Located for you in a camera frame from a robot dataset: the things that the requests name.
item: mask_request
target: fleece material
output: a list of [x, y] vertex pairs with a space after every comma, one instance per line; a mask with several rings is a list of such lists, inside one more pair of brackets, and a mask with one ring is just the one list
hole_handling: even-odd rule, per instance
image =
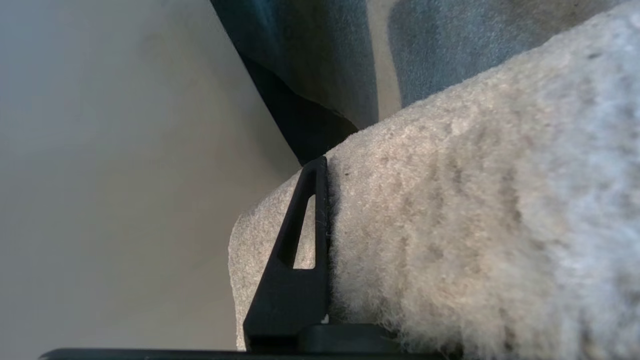
[[[332, 302], [344, 321], [382, 324], [411, 351], [640, 358], [640, 2], [416, 102], [327, 157]], [[234, 227], [239, 348], [296, 181]]]

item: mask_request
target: white surface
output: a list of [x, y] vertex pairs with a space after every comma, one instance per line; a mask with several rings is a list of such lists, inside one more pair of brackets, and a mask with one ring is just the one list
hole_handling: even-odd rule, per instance
[[234, 348], [231, 228], [297, 168], [208, 1], [0, 2], [0, 358]]

